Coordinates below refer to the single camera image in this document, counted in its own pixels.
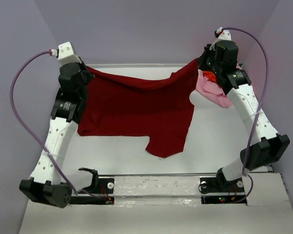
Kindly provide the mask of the dark red t shirt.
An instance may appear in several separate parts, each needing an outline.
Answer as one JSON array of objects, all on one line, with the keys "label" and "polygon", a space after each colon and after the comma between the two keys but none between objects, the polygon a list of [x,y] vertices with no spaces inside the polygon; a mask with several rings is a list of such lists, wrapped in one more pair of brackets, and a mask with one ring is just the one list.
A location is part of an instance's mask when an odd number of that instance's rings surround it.
[{"label": "dark red t shirt", "polygon": [[160,80],[90,73],[80,136],[147,136],[146,150],[162,158],[183,151],[194,112],[189,97],[197,84],[197,60]]}]

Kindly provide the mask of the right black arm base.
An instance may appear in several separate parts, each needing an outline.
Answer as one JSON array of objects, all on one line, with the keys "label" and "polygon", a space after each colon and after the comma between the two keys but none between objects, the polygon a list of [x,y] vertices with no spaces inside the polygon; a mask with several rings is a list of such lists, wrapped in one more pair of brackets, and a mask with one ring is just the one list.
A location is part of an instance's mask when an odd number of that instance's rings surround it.
[{"label": "right black arm base", "polygon": [[198,191],[201,193],[201,203],[206,205],[247,203],[242,178],[220,185],[216,177],[200,177]]}]

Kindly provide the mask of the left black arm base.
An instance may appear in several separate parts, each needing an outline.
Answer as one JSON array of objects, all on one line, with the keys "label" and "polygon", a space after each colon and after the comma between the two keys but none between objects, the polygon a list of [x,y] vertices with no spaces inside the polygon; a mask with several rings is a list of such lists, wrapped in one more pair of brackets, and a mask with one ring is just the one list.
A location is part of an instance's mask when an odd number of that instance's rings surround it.
[{"label": "left black arm base", "polygon": [[78,195],[71,197],[70,205],[113,205],[114,204],[113,177],[99,177],[97,184],[84,188]]}]

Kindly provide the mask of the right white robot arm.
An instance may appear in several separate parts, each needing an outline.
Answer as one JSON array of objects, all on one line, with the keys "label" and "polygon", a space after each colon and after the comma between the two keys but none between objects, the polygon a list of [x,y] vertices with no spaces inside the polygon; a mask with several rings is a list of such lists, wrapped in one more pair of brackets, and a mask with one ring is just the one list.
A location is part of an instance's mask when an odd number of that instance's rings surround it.
[{"label": "right white robot arm", "polygon": [[236,67],[237,55],[235,42],[220,40],[207,44],[198,59],[201,70],[215,75],[216,83],[233,103],[249,134],[239,158],[217,171],[214,185],[221,189],[257,168],[278,162],[290,144],[289,137],[281,135],[269,122],[246,71]]}]

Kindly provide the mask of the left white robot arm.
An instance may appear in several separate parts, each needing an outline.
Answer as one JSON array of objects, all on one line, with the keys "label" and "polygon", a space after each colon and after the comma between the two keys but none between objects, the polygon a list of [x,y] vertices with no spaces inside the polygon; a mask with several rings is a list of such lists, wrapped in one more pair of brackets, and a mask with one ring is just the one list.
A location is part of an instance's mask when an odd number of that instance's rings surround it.
[{"label": "left white robot arm", "polygon": [[39,161],[19,189],[32,202],[64,208],[76,189],[62,172],[69,143],[86,109],[87,85],[94,78],[80,57],[59,59],[60,88]]}]

